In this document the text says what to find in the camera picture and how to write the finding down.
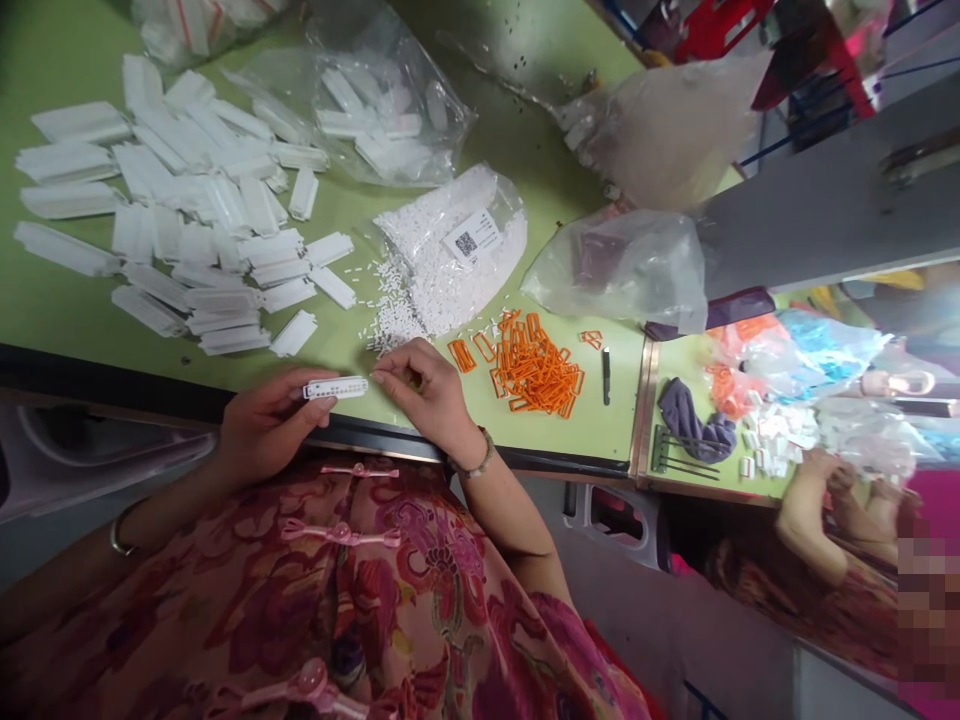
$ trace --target bracelet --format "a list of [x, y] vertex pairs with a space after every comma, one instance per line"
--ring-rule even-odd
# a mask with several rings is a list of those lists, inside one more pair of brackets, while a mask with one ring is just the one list
[[490, 461], [493, 460], [493, 453], [496, 451], [496, 446], [493, 444], [493, 438], [490, 437], [490, 433], [487, 432], [485, 427], [477, 426], [480, 428], [480, 432], [483, 433], [483, 437], [487, 441], [487, 455], [483, 458], [483, 462], [480, 463], [480, 467], [476, 470], [464, 470], [462, 467], [457, 465], [456, 461], [453, 458], [448, 458], [450, 464], [453, 465], [453, 469], [457, 471], [457, 474], [464, 480], [471, 480], [473, 478], [480, 477], [483, 475], [487, 468], [490, 466]]
[[137, 505], [144, 502], [145, 500], [146, 498], [144, 498], [143, 500], [137, 500], [137, 502], [135, 502], [133, 505], [131, 505], [122, 513], [120, 513], [117, 516], [117, 519], [113, 521], [113, 524], [110, 525], [110, 547], [112, 547], [117, 552], [117, 554], [123, 557], [130, 557], [140, 548], [138, 548], [136, 545], [124, 545], [123, 543], [120, 542], [120, 523], [126, 520], [127, 515], [133, 512], [134, 508], [136, 508]]

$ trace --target purple cloth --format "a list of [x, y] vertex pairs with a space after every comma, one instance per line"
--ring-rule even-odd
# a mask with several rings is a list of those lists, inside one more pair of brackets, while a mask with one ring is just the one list
[[658, 405], [667, 429], [697, 460], [713, 465], [733, 453], [737, 446], [737, 424], [723, 413], [711, 415], [706, 425], [700, 422], [690, 388], [680, 378], [667, 383], [660, 393]]

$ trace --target sticker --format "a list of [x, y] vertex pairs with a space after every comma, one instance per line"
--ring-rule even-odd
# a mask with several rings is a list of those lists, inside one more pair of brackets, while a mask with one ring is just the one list
[[486, 210], [476, 212], [443, 239], [461, 264], [477, 264], [480, 255], [489, 255], [503, 242], [503, 236]]

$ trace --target clear plastic bag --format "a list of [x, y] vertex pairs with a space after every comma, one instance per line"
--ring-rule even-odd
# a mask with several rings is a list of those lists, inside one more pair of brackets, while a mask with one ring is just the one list
[[692, 212], [712, 197], [757, 126], [771, 54], [655, 68], [601, 87], [556, 118], [580, 162], [635, 207]]
[[131, 14], [147, 54], [183, 70], [255, 34], [289, 0], [133, 0]]
[[309, 128], [357, 182], [451, 181], [476, 116], [396, 12], [382, 0], [310, 8], [304, 47], [266, 50], [227, 77]]
[[558, 315], [654, 321], [696, 335], [707, 321], [703, 276], [693, 220], [610, 207], [560, 229], [520, 289]]

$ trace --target bag of white plastic pieces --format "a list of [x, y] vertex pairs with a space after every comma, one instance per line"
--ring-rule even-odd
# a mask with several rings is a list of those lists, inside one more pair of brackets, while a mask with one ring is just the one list
[[[437, 337], [474, 319], [501, 290], [527, 247], [527, 214], [516, 187], [486, 165], [373, 220], [379, 266], [371, 350]], [[499, 316], [500, 308], [491, 311]], [[486, 318], [477, 325], [486, 325]]]
[[312, 0], [307, 44], [260, 53], [238, 76], [293, 116], [354, 180], [434, 187], [453, 180], [476, 116], [381, 0]]
[[167, 70], [183, 70], [253, 35], [289, 4], [289, 0], [133, 0], [131, 13], [147, 54]]

